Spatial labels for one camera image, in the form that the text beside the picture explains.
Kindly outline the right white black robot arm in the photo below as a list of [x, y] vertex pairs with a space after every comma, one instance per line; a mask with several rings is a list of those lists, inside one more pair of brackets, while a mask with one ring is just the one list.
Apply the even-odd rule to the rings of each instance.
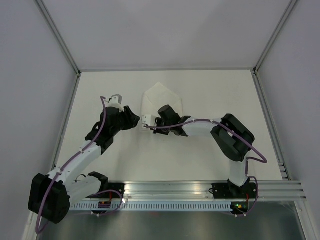
[[213, 138], [229, 159], [229, 194], [239, 198], [246, 192], [250, 183], [246, 157], [251, 150], [248, 145], [253, 144], [255, 137], [234, 115], [228, 113], [213, 120], [179, 116], [170, 105], [160, 108], [158, 114], [147, 124], [155, 127], [154, 134]]

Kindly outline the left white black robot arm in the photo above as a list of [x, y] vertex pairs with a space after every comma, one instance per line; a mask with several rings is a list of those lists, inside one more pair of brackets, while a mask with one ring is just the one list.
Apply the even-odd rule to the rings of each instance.
[[100, 158], [114, 143], [120, 131], [135, 128], [140, 117], [129, 106], [123, 110], [106, 107], [87, 134], [79, 152], [63, 166], [51, 172], [37, 174], [31, 182], [28, 209], [51, 223], [60, 223], [71, 206], [83, 199], [96, 195], [104, 198], [109, 193], [109, 179], [96, 171], [90, 172], [83, 180], [76, 178], [95, 160]]

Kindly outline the white cloth napkin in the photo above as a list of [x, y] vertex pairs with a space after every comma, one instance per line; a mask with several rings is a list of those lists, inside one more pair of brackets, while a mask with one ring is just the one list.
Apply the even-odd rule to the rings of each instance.
[[149, 90], [145, 91], [142, 96], [141, 121], [144, 115], [159, 117], [158, 110], [165, 105], [170, 105], [180, 117], [183, 116], [182, 98], [158, 82]]

